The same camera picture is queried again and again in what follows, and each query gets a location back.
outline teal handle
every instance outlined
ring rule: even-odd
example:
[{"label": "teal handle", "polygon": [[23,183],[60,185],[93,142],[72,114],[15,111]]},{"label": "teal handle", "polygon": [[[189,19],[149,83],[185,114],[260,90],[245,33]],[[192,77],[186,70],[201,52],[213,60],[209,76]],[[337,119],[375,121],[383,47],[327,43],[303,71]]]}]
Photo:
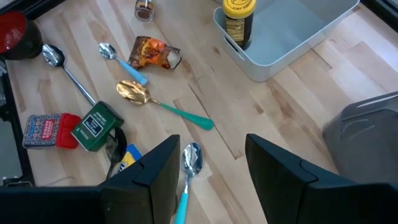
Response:
[{"label": "teal handle", "polygon": [[187,214],[188,194],[182,193],[180,205],[178,206],[177,214],[175,215],[174,224],[184,224],[185,216]]},{"label": "teal handle", "polygon": [[137,70],[133,69],[128,63],[123,62],[122,60],[118,59],[119,63],[122,65],[122,67],[127,71],[133,78],[137,80],[138,83],[141,85],[146,85],[148,84],[148,79],[145,78],[141,73],[139,73]]},{"label": "teal handle", "polygon": [[187,113],[185,111],[178,110],[178,109],[173,108],[164,103],[161,103],[160,105],[170,111],[173,111],[174,113],[180,115],[181,117],[191,121],[192,123],[196,124],[197,126],[203,128],[204,130],[209,131],[209,130],[213,129],[213,127],[214,127],[214,121],[212,119],[208,119],[208,118],[204,118],[204,117],[201,117],[198,115]]}]

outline jar lid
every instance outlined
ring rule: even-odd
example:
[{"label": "jar lid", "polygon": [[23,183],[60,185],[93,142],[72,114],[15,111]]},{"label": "jar lid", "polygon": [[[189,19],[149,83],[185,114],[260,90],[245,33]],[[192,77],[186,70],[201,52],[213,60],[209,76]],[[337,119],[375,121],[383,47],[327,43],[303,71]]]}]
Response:
[{"label": "jar lid", "polygon": [[223,0],[223,10],[232,19],[244,19],[256,8],[256,0]]}]

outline plastic bin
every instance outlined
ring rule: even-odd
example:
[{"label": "plastic bin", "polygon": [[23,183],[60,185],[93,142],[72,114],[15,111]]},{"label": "plastic bin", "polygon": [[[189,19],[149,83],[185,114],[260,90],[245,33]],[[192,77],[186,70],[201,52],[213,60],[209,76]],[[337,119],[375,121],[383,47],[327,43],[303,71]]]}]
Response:
[{"label": "plastic bin", "polygon": [[255,82],[264,82],[319,44],[359,0],[257,0],[252,42],[243,51],[225,32],[222,8],[214,21],[224,48]]}]

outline spice jar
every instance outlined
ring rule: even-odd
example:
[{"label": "spice jar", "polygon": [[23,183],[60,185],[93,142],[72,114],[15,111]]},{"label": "spice jar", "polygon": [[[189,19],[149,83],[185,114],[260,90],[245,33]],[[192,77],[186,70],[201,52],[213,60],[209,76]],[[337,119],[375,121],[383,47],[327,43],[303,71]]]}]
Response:
[{"label": "spice jar", "polygon": [[154,18],[154,3],[152,0],[137,0],[134,15],[143,22],[149,22]]},{"label": "spice jar", "polygon": [[256,0],[223,0],[226,32],[243,50],[251,42],[255,8]]}]

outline spoon with teal handle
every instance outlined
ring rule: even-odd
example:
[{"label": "spoon with teal handle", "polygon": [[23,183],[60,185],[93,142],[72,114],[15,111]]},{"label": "spoon with teal handle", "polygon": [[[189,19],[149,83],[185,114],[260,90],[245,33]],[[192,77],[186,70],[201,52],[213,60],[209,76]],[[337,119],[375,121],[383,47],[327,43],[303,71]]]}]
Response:
[{"label": "spoon with teal handle", "polygon": [[125,71],[127,71],[128,74],[130,74],[134,79],[136,79],[138,83],[140,83],[143,86],[148,84],[148,79],[145,76],[143,76],[137,70],[133,69],[129,64],[127,64],[125,61],[122,61],[118,57],[116,50],[114,49],[114,47],[112,47],[112,45],[104,42],[100,43],[98,45],[98,50],[104,58],[116,59],[125,69]]},{"label": "spoon with teal handle", "polygon": [[123,96],[123,98],[130,100],[131,102],[137,104],[137,105],[143,105],[148,102],[153,102],[156,103],[165,109],[168,109],[170,111],[173,111],[175,114],[180,115],[181,117],[191,121],[192,123],[196,124],[197,126],[205,129],[205,130],[211,130],[214,127],[214,121],[208,118],[204,118],[195,114],[187,113],[182,110],[178,110],[174,107],[171,107],[169,105],[166,105],[164,103],[160,103],[152,97],[150,97],[149,91],[147,88],[143,87],[142,85],[133,82],[133,81],[120,81],[118,85],[116,86],[116,89],[118,90],[119,94]]},{"label": "spoon with teal handle", "polygon": [[187,175],[185,179],[185,187],[181,196],[180,205],[175,215],[175,224],[184,224],[187,214],[189,185],[194,176],[198,175],[203,167],[203,154],[198,143],[190,143],[182,152],[181,169]]}]

